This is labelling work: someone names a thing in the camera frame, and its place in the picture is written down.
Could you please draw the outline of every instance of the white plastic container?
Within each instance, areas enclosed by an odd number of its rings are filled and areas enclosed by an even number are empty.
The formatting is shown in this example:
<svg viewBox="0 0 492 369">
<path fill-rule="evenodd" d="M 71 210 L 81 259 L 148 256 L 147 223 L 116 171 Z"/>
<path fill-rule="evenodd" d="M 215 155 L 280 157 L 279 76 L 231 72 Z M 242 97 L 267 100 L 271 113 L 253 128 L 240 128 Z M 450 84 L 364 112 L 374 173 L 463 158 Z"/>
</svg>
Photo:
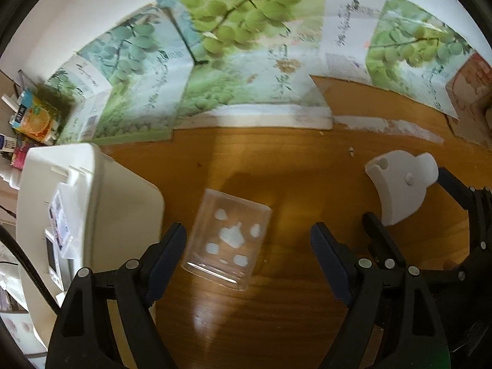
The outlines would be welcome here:
<svg viewBox="0 0 492 369">
<path fill-rule="evenodd" d="M 271 211 L 266 205 L 206 189 L 183 268 L 234 290 L 245 290 Z"/>
<path fill-rule="evenodd" d="M 161 238 L 164 200 L 150 182 L 103 154 L 96 145 L 81 143 L 30 149 L 17 200 L 16 239 L 55 297 L 60 289 L 47 270 L 44 228 L 50 226 L 48 205 L 60 182 L 78 182 L 82 212 L 81 255 L 72 273 L 84 266 L 94 272 L 119 268 L 140 258 Z M 20 269 L 22 287 L 41 340 L 48 345 L 56 316 L 28 275 Z M 131 356 L 122 331 L 115 332 L 122 356 Z"/>
</svg>

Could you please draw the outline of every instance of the grape cluster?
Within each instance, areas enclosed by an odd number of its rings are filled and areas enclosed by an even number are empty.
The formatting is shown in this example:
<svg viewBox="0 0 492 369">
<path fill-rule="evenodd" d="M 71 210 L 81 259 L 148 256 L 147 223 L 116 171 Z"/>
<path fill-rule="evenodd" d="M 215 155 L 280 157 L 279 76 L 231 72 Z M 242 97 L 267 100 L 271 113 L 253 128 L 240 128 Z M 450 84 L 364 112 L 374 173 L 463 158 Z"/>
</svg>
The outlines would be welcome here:
<svg viewBox="0 0 492 369">
<path fill-rule="evenodd" d="M 99 38 L 90 44 L 89 51 L 107 69 L 103 72 L 109 72 L 107 77 L 112 86 L 128 81 L 132 73 L 142 75 L 143 61 L 157 47 L 152 36 L 154 31 L 154 25 L 149 22 L 126 23 L 106 34 L 108 42 Z"/>
<path fill-rule="evenodd" d="M 397 69 L 403 61 L 412 68 L 425 63 L 445 66 L 454 55 L 471 47 L 451 28 L 404 0 L 389 0 L 372 38 L 366 66 L 376 85 L 402 83 Z"/>
<path fill-rule="evenodd" d="M 301 0 L 180 0 L 194 30 L 204 34 L 203 56 L 217 57 L 229 46 L 246 50 L 272 27 L 285 30 L 291 9 Z"/>
<path fill-rule="evenodd" d="M 55 88 L 58 93 L 66 96 L 72 96 L 77 86 L 70 81 L 68 73 L 59 69 L 53 76 L 48 79 L 47 85 Z"/>
</svg>

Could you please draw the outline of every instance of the small plastic case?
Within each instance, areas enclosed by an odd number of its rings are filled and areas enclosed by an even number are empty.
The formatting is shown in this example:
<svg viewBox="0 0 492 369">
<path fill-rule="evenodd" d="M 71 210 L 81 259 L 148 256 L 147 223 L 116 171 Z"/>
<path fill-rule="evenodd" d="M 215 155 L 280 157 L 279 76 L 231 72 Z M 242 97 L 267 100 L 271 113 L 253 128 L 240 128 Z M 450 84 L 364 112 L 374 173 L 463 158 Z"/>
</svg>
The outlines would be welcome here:
<svg viewBox="0 0 492 369">
<path fill-rule="evenodd" d="M 234 290 L 245 290 L 271 214 L 270 207 L 206 189 L 182 266 Z"/>
</svg>

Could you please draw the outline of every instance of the wooden tabletop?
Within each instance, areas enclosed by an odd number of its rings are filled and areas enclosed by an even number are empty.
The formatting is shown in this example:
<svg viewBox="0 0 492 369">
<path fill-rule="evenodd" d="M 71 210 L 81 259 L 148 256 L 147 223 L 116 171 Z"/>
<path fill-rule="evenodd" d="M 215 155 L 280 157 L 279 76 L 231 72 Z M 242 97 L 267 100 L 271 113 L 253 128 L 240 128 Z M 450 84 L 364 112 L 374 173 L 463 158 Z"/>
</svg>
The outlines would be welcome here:
<svg viewBox="0 0 492 369">
<path fill-rule="evenodd" d="M 392 92 L 343 81 L 331 81 L 325 96 L 336 115 L 408 120 L 440 135 L 444 144 L 335 125 L 325 132 L 179 130 L 172 142 L 104 148 L 161 190 L 164 228 L 179 221 L 191 231 L 205 188 L 272 208 L 247 291 L 176 269 L 157 305 L 157 326 L 180 369 L 318 367 L 346 308 L 325 281 L 309 229 L 323 221 L 338 241 L 368 256 L 361 217 L 366 211 L 380 215 L 381 209 L 364 173 L 368 160 L 394 149 L 427 151 L 465 184 L 492 185 L 492 154 L 456 138 L 443 114 Z M 419 211 L 389 230 L 408 263 L 442 268 L 445 260 L 459 262 L 467 255 L 467 226 L 466 212 L 433 185 Z"/>
</svg>

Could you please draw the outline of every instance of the wall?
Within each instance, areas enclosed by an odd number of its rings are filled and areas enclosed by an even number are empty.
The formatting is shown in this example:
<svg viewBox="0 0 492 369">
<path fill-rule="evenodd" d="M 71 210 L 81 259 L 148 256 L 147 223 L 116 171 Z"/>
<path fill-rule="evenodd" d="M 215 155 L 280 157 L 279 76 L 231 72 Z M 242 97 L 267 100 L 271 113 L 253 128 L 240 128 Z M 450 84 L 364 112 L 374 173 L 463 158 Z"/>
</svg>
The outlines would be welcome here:
<svg viewBox="0 0 492 369">
<path fill-rule="evenodd" d="M 457 0 L 409 0 L 446 22 L 492 63 L 492 50 Z M 85 44 L 120 19 L 152 0 L 40 0 L 26 17 L 0 58 L 11 78 L 23 69 L 45 81 Z"/>
</svg>

